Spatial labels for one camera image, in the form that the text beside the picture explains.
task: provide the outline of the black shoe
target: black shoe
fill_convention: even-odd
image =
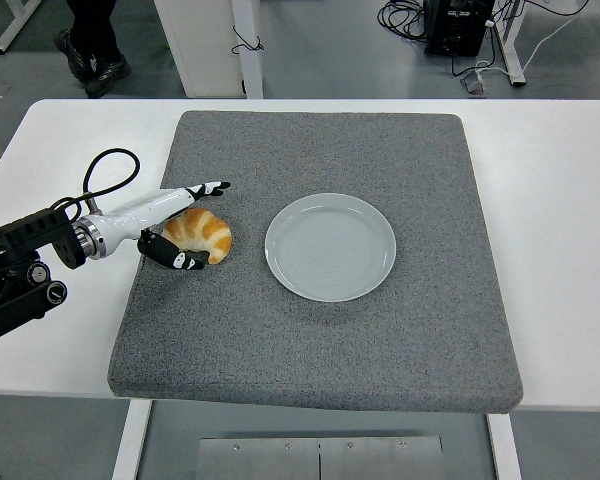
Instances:
[[[107,62],[102,58],[96,62],[96,74],[87,82],[84,91],[87,92],[89,98],[100,98],[111,91],[116,80],[126,77],[131,73],[131,65],[124,58],[124,55],[119,62]]]
[[[58,30],[53,36],[53,43],[55,43],[58,50],[67,56],[69,70],[71,70],[73,76],[80,82],[87,83],[94,76],[93,68],[91,68],[91,55],[85,55],[76,50],[71,43],[70,33],[70,28]]]

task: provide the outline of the robotic arm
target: robotic arm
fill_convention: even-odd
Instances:
[[[66,299],[66,286],[51,279],[48,266],[36,251],[44,245],[52,244],[62,262],[71,269],[83,265],[87,258],[111,255],[125,239],[138,240],[142,254],[166,267],[204,267],[202,261],[181,252],[173,243],[151,232],[151,228],[180,214],[202,197],[222,195],[223,189],[230,184],[210,182],[194,187],[162,189],[103,215],[94,198],[126,185],[139,169],[137,157],[131,152],[108,150],[96,157],[89,168],[85,187],[94,164],[114,151],[126,153],[136,161],[136,171],[126,183],[77,199],[62,199],[51,208],[0,227],[0,336],[29,320],[42,318]],[[65,209],[76,205],[80,211],[80,201],[87,203],[90,213],[69,220]]]

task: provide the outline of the plate rim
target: plate rim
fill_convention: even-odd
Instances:
[[[355,202],[362,203],[362,204],[366,205],[368,208],[370,208],[373,212],[375,212],[375,215],[377,215],[377,218],[382,220],[381,223],[386,225],[386,227],[388,229],[387,233],[389,233],[389,232],[391,233],[391,240],[392,240],[391,241],[391,250],[392,250],[393,254],[391,255],[390,261],[388,262],[388,267],[386,268],[386,272],[384,272],[383,275],[379,276],[379,280],[364,293],[352,294],[352,295],[347,296],[346,298],[337,299],[337,300],[314,298],[314,296],[308,296],[306,293],[301,293],[302,290],[299,291],[297,288],[292,287],[292,285],[290,284],[290,282],[288,282],[288,280],[286,280],[286,278],[282,274],[282,272],[279,271],[278,268],[273,267],[273,265],[272,265],[273,262],[270,259],[269,249],[268,249],[268,245],[271,243],[272,227],[274,227],[274,225],[276,223],[282,221],[281,219],[284,216],[283,214],[285,211],[290,210],[294,205],[296,205],[299,202],[307,201],[307,199],[314,198],[314,197],[340,197],[340,198],[344,197],[344,198],[351,199]],[[289,291],[295,293],[296,295],[299,295],[300,297],[303,297],[303,298],[306,298],[308,300],[312,300],[315,302],[338,303],[338,302],[347,302],[350,300],[355,300],[356,298],[363,297],[363,296],[367,295],[368,293],[371,293],[372,291],[374,291],[387,279],[387,277],[389,276],[389,273],[391,273],[391,270],[393,269],[393,265],[395,263],[395,259],[397,256],[397,243],[396,243],[395,232],[393,231],[393,227],[389,223],[389,220],[387,220],[387,218],[382,214],[382,212],[380,212],[380,210],[378,210],[371,203],[369,203],[365,200],[362,200],[361,198],[354,197],[352,195],[347,195],[345,193],[323,192],[323,193],[314,193],[311,195],[306,195],[304,197],[298,198],[298,199],[294,200],[293,202],[289,203],[288,205],[286,205],[275,215],[275,217],[273,218],[273,220],[269,223],[269,226],[267,227],[267,233],[266,233],[265,239],[264,239],[264,253],[265,253],[265,259],[266,259],[267,265],[269,267],[269,270],[271,271],[271,273],[273,273],[276,280],[278,280],[278,282],[280,282]]]

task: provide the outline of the gray cushion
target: gray cushion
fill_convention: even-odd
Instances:
[[[164,187],[232,182],[204,198],[231,227],[222,263],[141,261],[115,343],[119,396],[350,410],[503,413],[522,398],[459,118],[187,112]],[[337,192],[392,225],[394,267],[371,293],[302,298],[269,270],[264,238],[306,195]]]

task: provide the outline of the croissant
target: croissant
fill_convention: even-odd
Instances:
[[[162,236],[180,250],[209,252],[209,263],[216,264],[231,249],[231,230],[206,208],[194,207],[169,220]]]

